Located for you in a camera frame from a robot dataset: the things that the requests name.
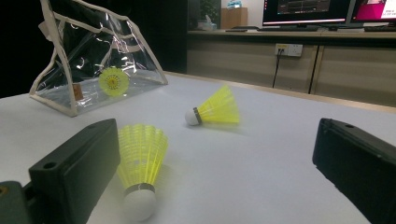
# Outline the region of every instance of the monitor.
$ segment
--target monitor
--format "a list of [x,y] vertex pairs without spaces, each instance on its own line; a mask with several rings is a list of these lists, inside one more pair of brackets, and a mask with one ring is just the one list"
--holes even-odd
[[262,25],[346,23],[349,0],[264,0]]
[[356,0],[352,22],[396,22],[396,1]]

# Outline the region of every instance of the shuttlecock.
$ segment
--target shuttlecock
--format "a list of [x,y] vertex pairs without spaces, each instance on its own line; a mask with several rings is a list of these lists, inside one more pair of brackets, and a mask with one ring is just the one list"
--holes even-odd
[[201,123],[238,123],[239,111],[233,93],[226,85],[222,86],[203,104],[188,110],[185,119],[190,125]]
[[109,96],[120,96],[128,90],[129,78],[120,68],[108,67],[99,76],[99,86]]
[[133,221],[155,211],[154,183],[168,147],[167,136],[152,125],[126,125],[119,129],[120,165],[117,174],[125,187],[124,212]]

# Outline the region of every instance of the transparent bag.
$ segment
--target transparent bag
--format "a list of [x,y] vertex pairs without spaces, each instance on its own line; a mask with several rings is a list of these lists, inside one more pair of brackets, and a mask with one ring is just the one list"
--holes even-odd
[[31,98],[74,117],[168,83],[127,17],[81,0],[40,1],[54,51]]

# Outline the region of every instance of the electrical socket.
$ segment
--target electrical socket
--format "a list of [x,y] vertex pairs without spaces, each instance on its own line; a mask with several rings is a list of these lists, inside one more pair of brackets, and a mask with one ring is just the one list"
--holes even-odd
[[279,54],[279,50],[283,49],[283,52],[281,55],[288,55],[289,52],[289,45],[288,44],[276,44],[275,45],[275,55]]
[[303,53],[303,45],[297,44],[276,44],[275,45],[275,55],[279,54],[279,50],[283,49],[281,55],[291,56],[291,57],[301,57]]
[[288,56],[301,57],[302,53],[303,53],[303,45],[295,45],[295,44],[289,45]]

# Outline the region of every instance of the table surface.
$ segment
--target table surface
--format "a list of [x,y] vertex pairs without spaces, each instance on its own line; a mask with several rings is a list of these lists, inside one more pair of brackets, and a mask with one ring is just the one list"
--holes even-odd
[[188,31],[189,35],[288,35],[288,36],[312,36],[312,37],[340,37],[340,38],[396,38],[396,32],[362,32],[361,29],[340,29],[337,32],[319,29],[316,32],[295,31],[267,31],[259,32],[247,30],[246,32],[226,32],[226,30],[215,31]]
[[[313,164],[318,123],[337,119],[396,145],[396,110],[228,82],[240,123],[189,126],[185,112],[226,82],[166,77],[166,86],[74,118],[28,94],[1,99],[0,181],[27,184],[28,169],[53,149],[92,123],[116,119],[119,128],[154,125],[169,139],[157,211],[145,223],[369,223]],[[129,223],[122,193],[114,175],[88,223]]]

